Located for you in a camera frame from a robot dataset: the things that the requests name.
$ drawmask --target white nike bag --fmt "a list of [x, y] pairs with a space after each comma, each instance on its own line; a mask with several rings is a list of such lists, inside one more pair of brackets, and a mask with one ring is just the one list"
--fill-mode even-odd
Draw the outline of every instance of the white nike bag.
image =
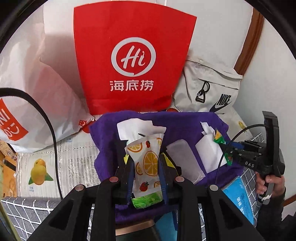
[[[31, 95], [47, 114], [58, 141], [78, 132], [93, 117], [64, 80], [40, 61], [44, 39], [40, 7], [17, 29], [1, 52], [0, 85]], [[0, 139], [17, 152], [34, 152], [53, 144], [43, 117], [21, 98], [0, 99], [0, 129]]]
[[237, 98], [241, 79], [234, 69], [187, 56], [174, 105], [183, 112], [225, 113]]

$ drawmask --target green wrapper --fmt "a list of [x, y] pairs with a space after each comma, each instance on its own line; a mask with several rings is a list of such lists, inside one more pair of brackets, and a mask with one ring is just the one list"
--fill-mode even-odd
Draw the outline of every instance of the green wrapper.
[[151, 193], [143, 197], [132, 198], [133, 205], [136, 209], [146, 208], [163, 200], [161, 191]]
[[[216, 135], [214, 137], [214, 142], [218, 144], [226, 144], [226, 141], [224, 140], [222, 134], [216, 129]], [[227, 165], [231, 166], [232, 165], [232, 155], [225, 153], [225, 159], [227, 161]]]

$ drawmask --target human hand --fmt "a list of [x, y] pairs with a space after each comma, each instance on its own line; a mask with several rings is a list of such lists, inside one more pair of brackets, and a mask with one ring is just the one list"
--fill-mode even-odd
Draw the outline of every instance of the human hand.
[[256, 193], [259, 195], [264, 194], [267, 190], [267, 187], [264, 185], [267, 183], [274, 183], [274, 189], [272, 191], [271, 197], [278, 197], [285, 192], [285, 178], [282, 175], [281, 177], [276, 177], [275, 175], [267, 175], [265, 180], [262, 179], [258, 172], [256, 173]]

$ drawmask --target screw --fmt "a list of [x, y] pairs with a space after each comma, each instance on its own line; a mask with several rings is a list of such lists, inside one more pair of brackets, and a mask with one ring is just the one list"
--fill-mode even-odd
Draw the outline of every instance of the screw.
[[83, 186], [83, 185], [81, 185], [81, 184], [78, 184], [78, 185], [75, 187], [75, 190], [76, 190], [76, 191], [78, 191], [78, 192], [80, 192], [80, 191], [82, 191], [82, 190], [83, 190], [83, 188], [84, 188], [84, 186]]
[[210, 189], [215, 192], [215, 191], [218, 191], [219, 188], [213, 184], [210, 186]]
[[182, 176], [177, 176], [176, 178], [175, 178], [175, 180], [177, 181], [177, 182], [179, 182], [179, 183], [182, 183], [182, 182], [184, 182], [184, 177], [182, 177]]
[[109, 178], [109, 181], [110, 181], [111, 183], [118, 182], [118, 177], [115, 177], [115, 176], [110, 177], [110, 178]]

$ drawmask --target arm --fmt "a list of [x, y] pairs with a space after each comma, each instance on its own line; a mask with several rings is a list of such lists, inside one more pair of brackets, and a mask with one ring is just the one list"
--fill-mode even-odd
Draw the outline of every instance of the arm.
[[275, 183], [274, 190], [268, 205], [261, 205], [257, 230], [266, 241], [278, 240], [281, 235], [281, 213], [283, 211], [283, 202], [285, 197], [285, 179], [275, 176], [267, 176], [266, 180], [262, 180], [260, 175], [256, 174], [256, 192], [263, 194], [266, 191], [265, 181]]

